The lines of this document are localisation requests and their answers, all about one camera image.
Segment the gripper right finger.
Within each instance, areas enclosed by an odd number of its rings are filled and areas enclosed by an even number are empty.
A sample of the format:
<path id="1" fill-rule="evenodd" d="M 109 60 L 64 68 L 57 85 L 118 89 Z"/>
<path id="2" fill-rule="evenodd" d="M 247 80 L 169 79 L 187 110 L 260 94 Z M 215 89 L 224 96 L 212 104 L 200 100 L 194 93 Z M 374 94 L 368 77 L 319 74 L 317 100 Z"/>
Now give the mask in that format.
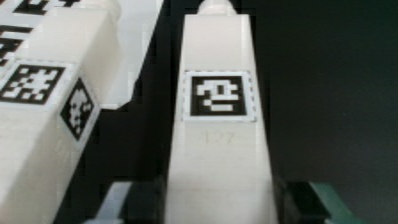
<path id="1" fill-rule="evenodd" d="M 356 216 L 327 183 L 281 181 L 276 198 L 279 224 L 356 224 Z"/>

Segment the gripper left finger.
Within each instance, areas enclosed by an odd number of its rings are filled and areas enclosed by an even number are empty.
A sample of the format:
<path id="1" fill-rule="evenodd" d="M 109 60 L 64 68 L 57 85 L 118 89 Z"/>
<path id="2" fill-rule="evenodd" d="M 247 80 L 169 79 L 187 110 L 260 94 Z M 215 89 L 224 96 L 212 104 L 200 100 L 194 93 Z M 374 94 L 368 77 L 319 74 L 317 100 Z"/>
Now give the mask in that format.
<path id="1" fill-rule="evenodd" d="M 82 224 L 164 224 L 162 184 L 114 182 L 96 216 Z"/>

